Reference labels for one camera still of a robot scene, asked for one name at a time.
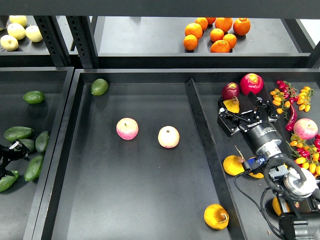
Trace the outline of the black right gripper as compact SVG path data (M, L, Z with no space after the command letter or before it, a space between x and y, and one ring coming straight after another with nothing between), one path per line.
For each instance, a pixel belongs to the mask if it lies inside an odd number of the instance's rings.
M258 121L247 122L247 118L243 114L228 111L223 104L225 100L220 97L218 100L218 125L228 137L241 131L251 151L258 156L272 157L279 154L281 152L279 145L283 138L271 123L276 122L280 114L270 100L263 100L252 91L249 92L248 98L255 106L252 111L253 119Z

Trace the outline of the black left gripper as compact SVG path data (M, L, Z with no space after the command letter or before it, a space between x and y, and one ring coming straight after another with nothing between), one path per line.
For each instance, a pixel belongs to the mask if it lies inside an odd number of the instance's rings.
M6 166L10 161L17 161L24 159L29 161L29 149L19 140L16 139L12 145L7 148L3 145L0 146L0 176L1 177L14 177L14 171L7 170Z

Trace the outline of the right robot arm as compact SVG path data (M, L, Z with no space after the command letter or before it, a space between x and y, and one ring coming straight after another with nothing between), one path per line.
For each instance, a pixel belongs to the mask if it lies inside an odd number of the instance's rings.
M217 123L228 137L241 133L255 157L241 165L243 174L263 174L280 208L278 227L266 215L265 193L257 205L270 230L281 240L318 240L320 238L319 180L301 168L279 146L282 136L273 123L279 118L270 100L263 100L253 92L248 98L254 109L236 113L228 110L223 99L218 100Z

